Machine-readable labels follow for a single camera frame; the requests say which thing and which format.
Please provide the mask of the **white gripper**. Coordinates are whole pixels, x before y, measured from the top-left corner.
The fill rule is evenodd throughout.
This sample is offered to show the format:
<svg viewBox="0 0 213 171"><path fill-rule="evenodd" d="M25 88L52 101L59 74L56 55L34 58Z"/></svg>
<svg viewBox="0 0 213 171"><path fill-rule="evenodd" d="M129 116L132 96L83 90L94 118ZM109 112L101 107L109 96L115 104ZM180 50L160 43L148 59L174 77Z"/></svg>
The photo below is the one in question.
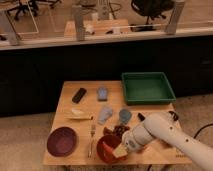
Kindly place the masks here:
<svg viewBox="0 0 213 171"><path fill-rule="evenodd" d="M122 136L122 144L114 149L115 158L124 157L128 153L140 151L146 144L146 134L144 131L126 131Z"/></svg>

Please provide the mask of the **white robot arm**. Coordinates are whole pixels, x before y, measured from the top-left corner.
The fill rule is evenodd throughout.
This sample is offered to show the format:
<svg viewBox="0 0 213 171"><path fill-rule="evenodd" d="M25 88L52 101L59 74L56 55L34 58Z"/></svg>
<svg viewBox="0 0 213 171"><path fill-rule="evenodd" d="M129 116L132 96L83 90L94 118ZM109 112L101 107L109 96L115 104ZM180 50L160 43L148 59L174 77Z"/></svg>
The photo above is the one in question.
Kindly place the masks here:
<svg viewBox="0 0 213 171"><path fill-rule="evenodd" d="M175 126L176 114L151 113L122 135L121 143L113 150L115 158L141 150L154 139L176 147L204 171L213 171L213 148L187 135Z"/></svg>

